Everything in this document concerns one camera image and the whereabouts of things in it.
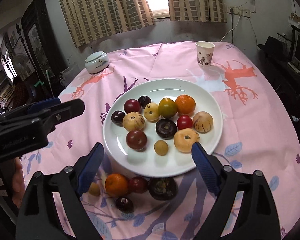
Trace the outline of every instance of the paper cup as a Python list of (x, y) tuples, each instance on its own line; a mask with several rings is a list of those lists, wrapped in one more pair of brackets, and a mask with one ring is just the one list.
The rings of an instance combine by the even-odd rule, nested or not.
[(200, 67), (209, 67), (213, 56), (215, 45), (207, 41), (198, 41), (195, 43), (197, 47), (197, 61)]

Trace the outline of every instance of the yellow fruit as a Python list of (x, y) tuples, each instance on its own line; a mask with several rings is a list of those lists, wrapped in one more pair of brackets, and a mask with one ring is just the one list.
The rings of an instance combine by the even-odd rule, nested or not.
[(198, 132), (209, 132), (213, 126), (213, 118), (207, 112), (198, 112), (192, 119), (193, 126)]
[(143, 115), (147, 120), (155, 121), (160, 117), (158, 108), (159, 106), (156, 103), (149, 103), (146, 105)]
[(191, 152), (191, 147), (200, 140), (199, 134), (191, 128), (182, 129), (173, 137), (175, 147), (183, 153)]
[(154, 151), (160, 156), (165, 156), (168, 149), (169, 146), (165, 141), (159, 140), (154, 144)]
[(139, 112), (131, 112), (125, 115), (122, 124), (128, 132), (132, 130), (142, 130), (145, 126), (145, 119)]
[(99, 196), (100, 195), (100, 187), (97, 183), (92, 182), (90, 185), (90, 188), (88, 190), (89, 194), (93, 196)]

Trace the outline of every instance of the black hat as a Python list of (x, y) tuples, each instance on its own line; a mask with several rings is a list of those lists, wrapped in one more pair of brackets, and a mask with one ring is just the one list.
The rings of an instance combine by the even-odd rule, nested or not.
[(282, 53), (283, 44), (274, 37), (269, 36), (266, 44), (258, 44), (258, 47), (273, 58), (282, 61), (287, 60), (287, 57)]

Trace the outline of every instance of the power outlet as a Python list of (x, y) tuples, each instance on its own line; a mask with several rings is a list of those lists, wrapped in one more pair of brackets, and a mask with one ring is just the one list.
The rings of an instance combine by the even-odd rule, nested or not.
[(227, 13), (231, 13), (230, 9), (233, 9), (233, 14), (241, 15), (242, 17), (250, 18), (250, 10), (246, 8), (238, 8), (238, 7), (227, 7)]

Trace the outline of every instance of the curtain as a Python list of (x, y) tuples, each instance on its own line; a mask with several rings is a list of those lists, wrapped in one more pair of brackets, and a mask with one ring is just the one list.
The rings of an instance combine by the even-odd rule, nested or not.
[(226, 22), (222, 0), (168, 0), (170, 20)]
[(59, 0), (76, 47), (154, 24), (147, 0)]

